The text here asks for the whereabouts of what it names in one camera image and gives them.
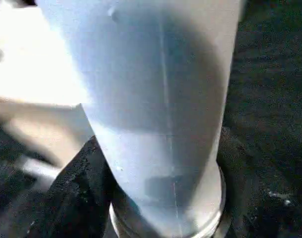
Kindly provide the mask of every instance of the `white cylinder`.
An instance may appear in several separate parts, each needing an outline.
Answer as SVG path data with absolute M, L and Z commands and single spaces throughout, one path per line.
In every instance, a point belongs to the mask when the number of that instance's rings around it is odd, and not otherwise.
M 130 237 L 207 237 L 223 209 L 216 163 L 236 0 L 38 3 L 80 72 L 83 104 Z

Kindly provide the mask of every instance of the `black cloth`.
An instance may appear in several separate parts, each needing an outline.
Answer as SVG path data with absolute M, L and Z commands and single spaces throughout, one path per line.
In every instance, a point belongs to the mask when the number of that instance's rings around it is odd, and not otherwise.
M 101 238 L 115 188 L 114 178 L 92 137 L 55 180 L 27 238 Z

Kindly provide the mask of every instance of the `cylindrical tube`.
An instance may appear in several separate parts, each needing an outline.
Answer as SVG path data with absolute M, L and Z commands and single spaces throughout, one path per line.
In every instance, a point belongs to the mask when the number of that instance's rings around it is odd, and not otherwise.
M 207 237 L 222 213 L 216 163 L 237 0 L 54 0 L 85 113 L 119 184 L 130 237 Z

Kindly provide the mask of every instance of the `black fabric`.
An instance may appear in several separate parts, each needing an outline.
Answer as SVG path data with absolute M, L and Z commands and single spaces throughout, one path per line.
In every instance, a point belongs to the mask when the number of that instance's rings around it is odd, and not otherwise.
M 234 233 L 302 237 L 302 0 L 249 2 L 223 126 Z
M 39 204 L 39 217 L 26 237 L 102 237 L 114 186 L 100 147 L 92 137 Z

